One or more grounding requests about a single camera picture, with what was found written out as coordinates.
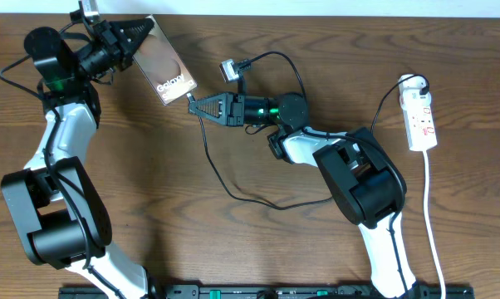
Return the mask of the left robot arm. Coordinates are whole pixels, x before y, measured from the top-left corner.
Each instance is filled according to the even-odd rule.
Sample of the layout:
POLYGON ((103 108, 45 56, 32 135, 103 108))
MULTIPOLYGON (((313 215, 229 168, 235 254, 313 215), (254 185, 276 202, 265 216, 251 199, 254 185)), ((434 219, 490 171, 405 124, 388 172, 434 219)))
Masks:
POLYGON ((79 12, 71 21, 85 27, 79 50, 68 46, 76 37, 70 27, 39 27, 25 37, 27 58, 42 77, 33 95, 47 126, 23 169, 2 178, 2 195, 32 263, 79 274, 110 298, 161 298, 148 271, 113 242, 109 214, 84 167, 100 124, 96 86, 131 65, 154 24, 93 23, 79 12))

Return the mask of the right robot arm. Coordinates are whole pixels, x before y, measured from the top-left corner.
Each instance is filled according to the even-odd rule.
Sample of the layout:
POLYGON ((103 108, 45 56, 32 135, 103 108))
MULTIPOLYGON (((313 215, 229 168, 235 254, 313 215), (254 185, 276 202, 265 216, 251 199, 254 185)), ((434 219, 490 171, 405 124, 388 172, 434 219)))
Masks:
POLYGON ((411 295, 416 279, 401 235, 406 184, 368 129, 312 129, 308 104, 295 92, 275 97, 224 92, 188 99, 189 113, 223 126, 275 125, 267 137, 274 156, 318 168, 339 210, 359 228, 376 291, 387 298, 411 295))

